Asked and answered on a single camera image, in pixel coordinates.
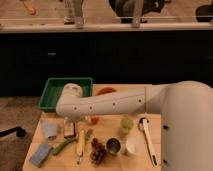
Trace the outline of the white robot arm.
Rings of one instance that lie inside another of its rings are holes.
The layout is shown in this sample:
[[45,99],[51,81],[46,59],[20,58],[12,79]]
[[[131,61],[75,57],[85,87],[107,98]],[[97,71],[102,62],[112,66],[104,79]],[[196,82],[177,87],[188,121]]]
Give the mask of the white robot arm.
[[182,81],[92,97],[81,92],[65,86],[56,113],[73,122],[87,115],[159,114],[162,171],[213,171],[212,87]]

